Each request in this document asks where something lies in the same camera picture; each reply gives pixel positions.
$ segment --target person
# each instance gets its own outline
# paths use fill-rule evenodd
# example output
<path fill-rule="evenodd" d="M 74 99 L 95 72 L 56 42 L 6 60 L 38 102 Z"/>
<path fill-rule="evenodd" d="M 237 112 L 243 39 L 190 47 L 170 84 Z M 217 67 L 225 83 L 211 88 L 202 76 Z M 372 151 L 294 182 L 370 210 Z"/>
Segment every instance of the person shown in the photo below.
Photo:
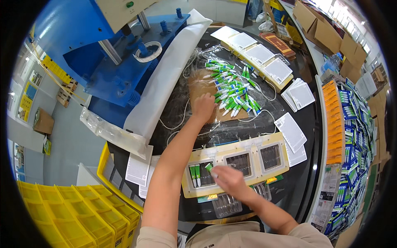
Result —
<path fill-rule="evenodd" d="M 262 9 L 263 9 L 263 0 L 253 0 L 252 7 L 250 10 L 251 16 L 248 17 L 248 20 L 252 22 L 256 22 L 256 18 L 261 13 Z"/>
<path fill-rule="evenodd" d="M 150 181 L 137 248 L 177 247 L 179 197 L 183 171 L 203 125 L 217 104 L 210 93 L 195 100 L 192 116 L 164 150 Z M 227 166 L 211 170 L 215 182 L 249 206 L 276 234 L 260 232 L 256 221 L 211 225 L 186 242 L 190 248 L 210 247 L 332 247 L 329 239 L 309 223 L 298 223 L 287 212 L 245 184 L 243 174 Z"/>

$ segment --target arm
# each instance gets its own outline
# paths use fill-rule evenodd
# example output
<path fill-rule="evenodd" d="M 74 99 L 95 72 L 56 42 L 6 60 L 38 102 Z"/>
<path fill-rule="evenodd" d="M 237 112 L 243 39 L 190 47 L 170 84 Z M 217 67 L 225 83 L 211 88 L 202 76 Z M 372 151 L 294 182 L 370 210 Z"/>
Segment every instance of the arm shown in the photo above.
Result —
<path fill-rule="evenodd" d="M 195 100 L 192 117 L 164 150 L 146 197 L 142 227 L 164 230 L 177 239 L 179 194 L 183 171 L 189 161 L 193 145 L 203 125 L 211 117 L 216 104 L 210 93 Z"/>
<path fill-rule="evenodd" d="M 215 166 L 211 175 L 225 192 L 249 206 L 266 225 L 278 234 L 288 235 L 294 227 L 298 226 L 290 214 L 248 187 L 241 171 L 227 166 Z"/>

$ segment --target beige shirt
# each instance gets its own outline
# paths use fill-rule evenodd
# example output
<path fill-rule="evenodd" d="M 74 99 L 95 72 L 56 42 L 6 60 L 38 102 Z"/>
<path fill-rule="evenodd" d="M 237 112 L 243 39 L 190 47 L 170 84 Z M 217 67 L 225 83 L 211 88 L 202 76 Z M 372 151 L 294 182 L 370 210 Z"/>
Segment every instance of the beige shirt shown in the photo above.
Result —
<path fill-rule="evenodd" d="M 142 227 L 137 239 L 137 248 L 175 248 L 175 238 L 163 230 Z M 244 221 L 206 227 L 194 234 L 186 248 L 284 248 L 284 247 L 329 247 L 330 240 L 309 223 L 302 223 L 288 235 L 261 233 L 259 223 Z"/>

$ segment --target blue press machine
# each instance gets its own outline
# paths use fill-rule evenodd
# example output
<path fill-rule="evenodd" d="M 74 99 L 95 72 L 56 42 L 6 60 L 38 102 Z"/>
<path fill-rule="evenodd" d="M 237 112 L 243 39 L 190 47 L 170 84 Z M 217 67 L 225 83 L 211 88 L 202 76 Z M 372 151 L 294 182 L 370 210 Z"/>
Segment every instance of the blue press machine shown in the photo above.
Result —
<path fill-rule="evenodd" d="M 50 0 L 35 23 L 34 39 L 66 73 L 92 95 L 88 109 L 123 128 L 127 115 L 139 103 L 158 61 L 181 29 L 189 14 L 176 9 L 174 15 L 146 17 L 144 9 L 155 0 Z M 138 16 L 141 25 L 129 27 Z M 139 62 L 157 47 L 161 54 Z"/>

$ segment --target hand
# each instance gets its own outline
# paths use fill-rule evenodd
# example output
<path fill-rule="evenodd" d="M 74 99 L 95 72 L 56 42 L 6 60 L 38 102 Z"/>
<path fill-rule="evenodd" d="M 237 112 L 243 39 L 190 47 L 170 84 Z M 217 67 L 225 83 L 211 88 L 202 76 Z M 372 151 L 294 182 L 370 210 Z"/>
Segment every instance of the hand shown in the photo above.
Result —
<path fill-rule="evenodd" d="M 244 202 L 253 190 L 245 184 L 243 173 L 228 166 L 215 166 L 211 170 L 215 182 L 229 195 Z"/>
<path fill-rule="evenodd" d="M 214 101 L 215 97 L 211 96 L 209 92 L 196 98 L 192 109 L 192 117 L 196 118 L 204 125 L 211 117 L 214 108 L 217 106 Z"/>

